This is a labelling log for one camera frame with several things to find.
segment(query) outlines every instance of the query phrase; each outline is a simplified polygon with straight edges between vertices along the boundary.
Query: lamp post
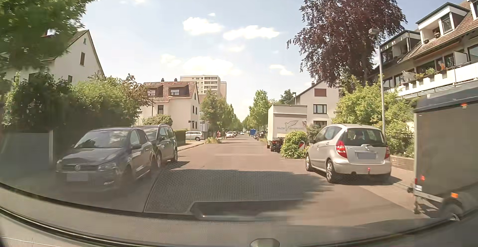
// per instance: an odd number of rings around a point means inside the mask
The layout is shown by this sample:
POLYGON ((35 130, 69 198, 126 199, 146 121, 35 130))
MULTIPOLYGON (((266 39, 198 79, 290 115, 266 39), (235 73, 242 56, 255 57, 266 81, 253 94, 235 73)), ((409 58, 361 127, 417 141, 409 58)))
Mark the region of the lamp post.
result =
POLYGON ((383 97, 383 71, 382 71, 382 54, 380 52, 379 29, 370 29, 369 34, 375 35, 377 40, 377 51, 379 52, 379 73, 380 73, 380 96, 382 98, 382 133, 385 136, 385 99, 383 97))

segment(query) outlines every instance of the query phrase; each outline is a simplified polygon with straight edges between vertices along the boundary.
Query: distant car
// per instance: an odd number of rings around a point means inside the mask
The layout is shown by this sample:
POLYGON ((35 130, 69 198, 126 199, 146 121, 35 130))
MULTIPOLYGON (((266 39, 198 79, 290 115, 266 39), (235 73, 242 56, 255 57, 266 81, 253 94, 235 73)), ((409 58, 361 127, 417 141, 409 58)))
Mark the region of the distant car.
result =
POLYGON ((94 129, 57 161, 57 180, 88 191, 127 190, 150 174, 154 160, 152 143, 142 129, 94 129))
POLYGON ((166 161, 178 161, 178 144, 176 134, 167 124, 137 126, 146 132, 151 141, 156 159, 153 162, 153 169, 158 169, 166 161))
POLYGON ((187 131, 186 132, 186 140, 204 140, 204 135, 200 131, 187 131))
POLYGON ((323 128, 305 156, 305 169, 326 173, 329 183, 342 174, 369 174, 385 182, 390 177, 390 150, 380 129, 359 124, 323 128))

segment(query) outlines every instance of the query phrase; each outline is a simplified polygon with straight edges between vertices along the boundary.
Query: car hood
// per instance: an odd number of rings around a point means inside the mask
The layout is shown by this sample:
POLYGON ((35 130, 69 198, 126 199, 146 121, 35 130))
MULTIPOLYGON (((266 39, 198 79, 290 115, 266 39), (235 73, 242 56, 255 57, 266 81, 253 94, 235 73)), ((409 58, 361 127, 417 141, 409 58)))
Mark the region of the car hood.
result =
POLYGON ((123 151, 123 148, 71 149, 69 153, 62 158, 62 163, 100 165, 114 158, 121 151, 123 151))

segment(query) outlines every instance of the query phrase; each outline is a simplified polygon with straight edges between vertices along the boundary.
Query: silver car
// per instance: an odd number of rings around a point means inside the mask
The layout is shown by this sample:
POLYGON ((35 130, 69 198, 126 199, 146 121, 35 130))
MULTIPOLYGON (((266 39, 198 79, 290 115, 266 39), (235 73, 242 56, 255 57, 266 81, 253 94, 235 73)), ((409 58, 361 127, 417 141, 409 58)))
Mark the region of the silver car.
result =
POLYGON ((204 134, 200 131, 187 131, 186 132, 186 140, 204 140, 204 134))
POLYGON ((368 174, 386 181, 390 177, 390 150, 380 129, 358 124, 333 124, 309 141, 307 171, 326 173, 329 183, 342 174, 368 174))

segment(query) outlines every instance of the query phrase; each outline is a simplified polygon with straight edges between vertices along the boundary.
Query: road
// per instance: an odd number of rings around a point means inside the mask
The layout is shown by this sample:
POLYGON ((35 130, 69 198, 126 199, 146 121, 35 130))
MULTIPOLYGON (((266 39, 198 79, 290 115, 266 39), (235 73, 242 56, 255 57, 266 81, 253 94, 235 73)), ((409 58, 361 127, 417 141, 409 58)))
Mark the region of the road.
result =
POLYGON ((327 183, 307 172, 304 160, 284 159, 247 135, 179 152, 179 161, 135 185, 126 195, 64 193, 49 187, 31 190, 64 201, 146 213, 191 214, 194 206, 221 213, 280 216, 290 224, 354 226, 423 218, 412 213, 413 196, 392 183, 350 178, 327 183))

